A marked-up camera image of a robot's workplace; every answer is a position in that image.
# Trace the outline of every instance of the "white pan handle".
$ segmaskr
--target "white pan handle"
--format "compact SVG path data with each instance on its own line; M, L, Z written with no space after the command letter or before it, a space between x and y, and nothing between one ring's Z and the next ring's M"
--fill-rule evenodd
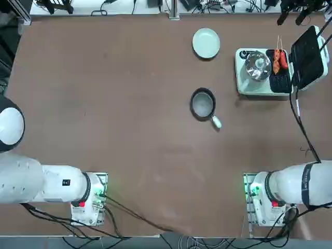
M222 127L222 123L221 121L216 117L216 116L213 116L212 117L212 122L214 123L214 125L220 129Z

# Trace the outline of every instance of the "black cable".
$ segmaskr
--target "black cable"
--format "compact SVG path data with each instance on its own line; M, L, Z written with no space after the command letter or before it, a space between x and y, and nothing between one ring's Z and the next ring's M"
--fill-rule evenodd
M56 219L48 219L48 218L45 218L45 217L42 217L42 216L39 216L39 215L36 215L34 214L31 210L27 209L25 206L24 208L34 217L36 218L39 218L39 219L43 219L43 220L47 220L47 221L50 221L50 222L55 222L55 223L58 223L60 225L62 225L64 228L66 228L69 232L71 232L75 237L77 238L80 238L80 239L89 239L89 240L94 240L94 238L91 238L89 236L87 236L81 229L79 229L78 227L75 227L73 226L72 224L68 224L66 222L61 222L59 220L56 220ZM70 227L73 227L74 229L77 229L82 235L83 237L79 236L78 234L76 234L73 230L71 230L69 227L67 226L70 226Z
M289 232L287 233L286 241L282 245L272 244L271 241L270 241L270 245L272 245L273 247L276 247L276 248L282 248L282 247L284 247L288 243L288 241L289 241Z
M261 12L258 10L258 6L254 3L254 1L244 0L247 3L250 3L250 10L253 11L254 7L257 9L258 12Z
M117 205L119 205L120 207L122 207L123 209L125 209L127 211L128 214L130 214L131 216L137 218L137 219L141 219L143 221L145 221L146 223L148 223L149 225L155 227L155 228L158 228L162 231L165 231L165 232L173 232L173 230L171 229L168 229L168 228L164 228L164 227L161 227L149 220L147 220L146 218L142 217L141 215L137 214L136 212L130 210L129 208L125 207L124 205L122 205L121 203L119 203L118 201L112 199L111 197L109 196L106 196L106 195L101 195L102 197L105 197L106 199L110 200L110 201L113 201L114 203L116 203Z
M209 245L209 244L207 244L203 239L201 239L201 240L202 240L204 246L205 246L207 249L215 249L215 248L217 248L217 247L220 247L220 246L222 245L222 242L224 242L225 239L220 240L220 242L219 242L218 244L216 244L216 245Z
M109 246L109 247L106 247L105 249L110 249L110 248L116 246L117 244L121 243L122 241L123 241L123 240L119 240L119 241L116 242L115 244L113 244L113 245L111 245L111 246Z
M235 8L235 7L233 7L233 5L230 3L229 0L227 0L227 2L228 2L228 4L230 5L230 7L232 8L233 13L235 13L235 11L234 11L234 8Z
M108 214L110 215L110 218L112 219L112 223L113 223L113 227L114 227L114 232L116 233L117 236L119 236L120 238L123 238L123 236L119 232L118 226L116 225L115 217L114 217L113 212L106 205L104 206L104 208L108 212Z
M223 9L224 11L226 11L227 14L230 14L230 13L227 11L227 9L225 9L223 6L222 6L222 9Z
M228 249L231 245L232 245L232 243L234 242L234 240L236 240L235 238L230 242L230 244L228 244L226 247L225 247L225 249Z
M94 10L93 12L91 12L91 16L93 17L93 14L94 14L94 13L100 13L100 15L102 15L102 16L106 16L106 15L108 15L107 10L102 9L103 6L104 6L104 4L108 4L108 3L109 3L109 0L105 0L105 1L102 3L102 5L100 6L100 9L99 9L99 10Z
M205 242L203 239L201 239L201 240L202 240L204 246L206 247L206 249L210 249L210 248L208 247L208 245L206 244L206 242Z
M164 236L161 234L160 237L166 242L166 244L169 246L170 249L173 249L171 244L164 238Z
M326 46L326 44L328 44L328 42L331 40L331 38L332 38L332 34L330 34L330 36L328 37L328 39L326 39L326 41L324 42L324 44L320 48L320 52L323 50L323 48Z
M292 102L292 94L291 94L291 93L289 94L289 103L290 103L290 108L292 109L292 113L293 113L293 115L294 115L294 118L295 118L297 124L299 125L300 130L302 131L302 134L305 136L305 138L306 138L306 140L307 140L307 143L308 143L308 145L309 145L309 148L310 148L311 152L313 153L313 155L314 155L314 157L315 157L315 160L316 160L318 163L321 163L321 160L320 160L320 158L319 158L319 156L318 156L318 154L317 154L315 148L313 147L313 145L311 144L311 142L310 142L310 140L309 140L309 138L308 138L307 132L306 132L306 130L305 130L303 124L302 124L302 121L301 121L300 117L299 117L299 116L296 114L296 112L295 112L295 109L294 109L294 106L293 106L293 102Z
M94 241L94 240L89 240L89 241L87 241L86 243L84 243L83 245L80 245L79 247L75 247L75 246L71 245L68 241L66 241L66 239L65 239L64 237L62 237L62 239L63 239L63 241L64 241L67 245L69 245L72 249L81 249L82 247L84 247L84 246L86 246L87 244L89 244L89 243L91 243L92 241Z
M136 7L136 0L134 0L134 7L133 7L133 11L131 12L131 14L134 14L135 7Z
M288 220L288 221L286 222L286 224L282 227L282 229L278 232L277 235L275 235L275 236L269 238L270 234L272 233L273 229L275 228L275 225L278 223L278 221L281 219L281 217L282 217L284 214L285 214L285 213L282 213L282 214L276 219L276 221L274 222L273 226L270 228L268 234L267 234L263 239L255 239L255 240L259 240L259 241L260 241L260 242L258 242L258 243L252 244L252 245L247 246L247 247L236 247L236 246L232 245L232 243L233 243L233 241L234 241L235 239L234 239L232 242L229 242L229 241L226 239L226 242L228 243L229 246L232 246L232 247L235 248L235 249L249 249L249 248L251 248L251 247L254 247L254 246L257 246L257 245L260 245L260 244L263 244L263 243L270 243L272 246L277 247L277 248L284 247L284 246L288 243L288 241L289 241L289 234L290 234L290 231L291 231L291 229L294 227L295 221L297 220L297 217L298 217L298 209L297 209L297 208L296 208L296 214L295 214L294 218L291 219L291 220ZM287 235L287 237L286 237L286 241L285 241L284 244L282 244L282 245L274 245L274 244L271 243L272 241L279 240L279 239L283 238L284 235L285 235L284 232L286 232L286 235Z
M232 245L232 243L235 241L235 240L233 240L232 242L229 242L227 239L225 239L225 241L228 243L228 245L229 246L231 246L231 247L233 247L233 248L235 248L235 249L249 249L249 248L251 248L251 247L254 247L254 246L257 246L257 245L260 245L260 244L263 244L264 242L263 241L261 241L261 242L259 242L259 243L256 243L256 244L253 244L253 245L250 245L250 246L247 246L247 247L236 247L236 246L233 246Z
M27 203L21 203L21 205L26 205L30 211L32 211L32 212L36 212L36 213L39 213L39 214L42 214L42 215L45 215L45 216L48 216L48 217L50 217L50 218L52 218L52 219L56 219L56 220L65 220L65 221L68 221L68 222L71 222L71 223L77 223L77 224L80 224L80 225L82 225L82 226L84 226L84 227L87 227L87 228L89 228L89 229L91 229L91 230L94 230L94 231L100 232L100 233L102 233L102 234L104 234L104 235L110 236L110 237L112 237L112 238L120 239L120 237L118 237L118 236L114 236L113 234L110 234L110 233L108 233L108 232L105 232L105 231L102 231L102 230L100 230L100 229L97 229L97 228L94 228L94 227L88 226L88 225L86 225L86 224L84 224L84 223L82 223L82 222L79 222L78 220L73 220L73 219L69 219L69 218L63 218L63 217L58 217L58 216L55 216L55 215L51 215L51 214L49 214L49 213L47 213L47 212L40 211L40 210L38 210L36 207L34 207L34 206L30 205L30 204L27 204Z
M322 27L322 29L318 32L317 37L319 37L322 32L324 31L324 29L329 25L329 23L332 21L332 16L327 20L327 22L324 24L324 26Z

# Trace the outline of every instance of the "silver pot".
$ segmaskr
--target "silver pot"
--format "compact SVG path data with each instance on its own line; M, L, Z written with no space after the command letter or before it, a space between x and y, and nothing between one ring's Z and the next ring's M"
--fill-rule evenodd
M245 60L244 66L249 77L258 82L267 80L272 72L270 59L259 51L251 52Z

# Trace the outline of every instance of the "brown table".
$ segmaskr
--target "brown table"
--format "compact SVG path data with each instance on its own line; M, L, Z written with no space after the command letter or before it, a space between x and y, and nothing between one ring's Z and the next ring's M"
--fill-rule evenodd
M281 35L291 44L307 27L294 16L75 17L40 19L27 27L7 96L25 114L24 140L15 149L41 163L68 164L109 173L109 194L146 218L183 234L239 237L245 215L242 175L313 160L286 100L240 98L234 53L270 47ZM323 17L312 15L322 26ZM201 27L220 36L212 61L192 52ZM332 159L332 74L302 94L305 127L322 159ZM189 99L199 87L215 92L216 132L196 121ZM43 204L69 216L68 204ZM160 231L115 210L126 235ZM0 234L68 234L37 220L19 205L1 205ZM330 239L330 211L298 222L297 238ZM111 223L104 227L112 231ZM255 235L266 230L255 229ZM245 224L243 237L247 237Z

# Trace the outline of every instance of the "white base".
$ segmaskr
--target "white base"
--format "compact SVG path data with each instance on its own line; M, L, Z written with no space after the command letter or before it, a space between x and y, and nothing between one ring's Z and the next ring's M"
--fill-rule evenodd
M263 95L263 96L289 96L289 93L277 93L272 92L270 88L270 81L267 79L264 82L255 82L249 78L247 75L245 68L244 68L244 62L245 60L240 57L240 52L242 50L246 51L260 51L262 53L266 53L266 48L239 48L235 53L235 70L236 70L236 76L237 76L237 87L238 92L243 95ZM291 71L292 66L289 65L289 78L292 77ZM247 85L245 81L249 81L248 86L244 89L243 86Z
M252 196L253 203L255 207L255 212L257 216L257 222L259 226L263 227L272 227L275 221L279 218L280 215L285 213L286 205L281 207L273 207L271 201L266 195L264 182L267 176L267 172L260 172L256 175L253 183L250 186L251 194L255 193L255 196ZM276 227L282 227L282 221L285 214L276 223Z
M99 226L104 223L105 204L105 198L100 197L99 194L106 194L108 174L92 172L87 174L91 180L90 195L84 207L71 205L72 219L88 226ZM72 223L72 225L80 226L78 223Z

